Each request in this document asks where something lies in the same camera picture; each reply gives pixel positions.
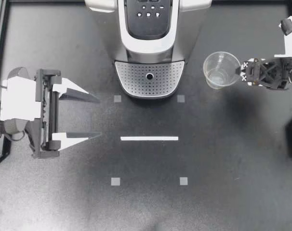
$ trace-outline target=drip tray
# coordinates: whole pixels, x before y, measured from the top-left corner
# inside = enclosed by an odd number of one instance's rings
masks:
[[[173,94],[184,70],[184,61],[168,64],[115,62],[121,86],[137,98],[163,98]]]

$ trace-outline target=white tape line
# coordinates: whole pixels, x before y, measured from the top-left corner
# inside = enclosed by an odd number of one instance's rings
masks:
[[[178,136],[121,136],[122,141],[178,141]]]

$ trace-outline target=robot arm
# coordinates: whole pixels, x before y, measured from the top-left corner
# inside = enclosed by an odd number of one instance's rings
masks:
[[[285,55],[271,59],[250,59],[241,66],[242,81],[250,86],[285,90],[292,84],[292,16],[279,25],[284,33]]]
[[[34,80],[29,78],[24,67],[12,70],[2,83],[0,136],[4,134],[16,141],[11,135],[26,133],[34,158],[58,157],[62,149],[100,136],[100,132],[58,132],[58,103],[67,99],[99,102],[69,79],[61,77],[58,70],[40,69]]]

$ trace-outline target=metal frame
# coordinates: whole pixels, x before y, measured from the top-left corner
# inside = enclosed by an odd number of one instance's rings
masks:
[[[84,0],[0,0],[0,67],[2,62],[2,52],[4,49],[4,41],[6,36],[8,18],[9,18],[9,9],[11,3],[84,3]],[[285,3],[289,6],[292,13],[292,0],[213,0],[213,4],[260,4],[260,3],[269,3],[269,4],[282,4]],[[0,139],[2,142],[2,151],[0,153],[0,162],[8,156],[10,153],[11,142],[4,138]]]

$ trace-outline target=white square marker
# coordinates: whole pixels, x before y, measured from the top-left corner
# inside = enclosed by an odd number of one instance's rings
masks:
[[[111,185],[112,186],[120,186],[120,178],[111,178]]]
[[[184,95],[177,95],[177,102],[178,103],[184,103],[186,101]]]
[[[114,95],[114,103],[121,103],[121,95]]]
[[[180,177],[179,184],[180,185],[188,185],[188,177]]]

